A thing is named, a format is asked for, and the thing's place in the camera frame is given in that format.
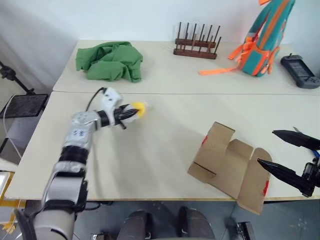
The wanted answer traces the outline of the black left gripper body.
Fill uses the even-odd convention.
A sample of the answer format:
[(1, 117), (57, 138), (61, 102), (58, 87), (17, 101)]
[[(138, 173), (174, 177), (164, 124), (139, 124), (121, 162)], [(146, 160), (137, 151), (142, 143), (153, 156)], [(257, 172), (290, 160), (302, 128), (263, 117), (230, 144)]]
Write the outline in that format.
[(114, 112), (113, 112), (113, 116), (114, 116), (114, 125), (120, 125), (120, 127), (125, 130), (127, 127), (125, 126), (125, 124), (122, 122), (122, 118), (123, 118), (123, 114), (124, 114), (124, 109), (125, 106), (119, 106), (117, 107)]

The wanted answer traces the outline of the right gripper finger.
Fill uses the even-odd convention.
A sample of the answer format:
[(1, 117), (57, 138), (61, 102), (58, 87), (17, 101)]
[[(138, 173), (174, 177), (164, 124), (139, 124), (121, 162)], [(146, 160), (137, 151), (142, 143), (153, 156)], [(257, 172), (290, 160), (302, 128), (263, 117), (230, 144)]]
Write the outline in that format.
[(286, 184), (298, 189), (303, 196), (309, 198), (313, 195), (315, 190), (315, 185), (312, 184), (307, 179), (303, 178), (303, 173), (301, 176), (297, 175), (295, 171), (289, 169), (278, 163), (263, 160), (258, 158), (257, 162), (271, 175), (285, 182)]
[(297, 147), (304, 147), (309, 150), (319, 150), (320, 140), (301, 132), (291, 130), (273, 130), (272, 133), (282, 139), (283, 141), (295, 145)]

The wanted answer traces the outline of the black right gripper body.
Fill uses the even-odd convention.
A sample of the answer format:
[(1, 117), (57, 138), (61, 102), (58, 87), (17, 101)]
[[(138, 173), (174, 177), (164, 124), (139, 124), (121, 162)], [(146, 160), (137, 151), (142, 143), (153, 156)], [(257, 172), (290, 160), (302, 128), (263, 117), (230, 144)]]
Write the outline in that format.
[(320, 160), (313, 159), (305, 165), (303, 178), (311, 182), (316, 187), (320, 186)]

